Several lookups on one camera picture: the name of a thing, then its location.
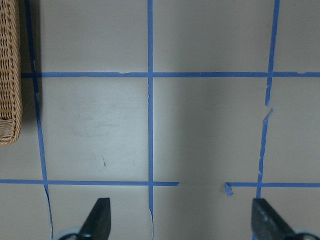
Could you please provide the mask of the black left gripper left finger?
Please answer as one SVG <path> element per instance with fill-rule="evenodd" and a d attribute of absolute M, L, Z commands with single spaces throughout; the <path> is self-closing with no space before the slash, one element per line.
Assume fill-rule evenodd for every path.
<path fill-rule="evenodd" d="M 111 233 L 110 198 L 99 198 L 82 227 L 59 236 L 58 240 L 108 240 Z"/>

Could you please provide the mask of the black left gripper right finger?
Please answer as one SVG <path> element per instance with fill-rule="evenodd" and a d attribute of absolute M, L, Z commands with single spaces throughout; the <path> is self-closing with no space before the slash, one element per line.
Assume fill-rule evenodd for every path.
<path fill-rule="evenodd" d="M 320 237 L 304 230 L 295 230 L 264 199 L 251 203 L 251 230 L 255 240 L 318 240 Z"/>

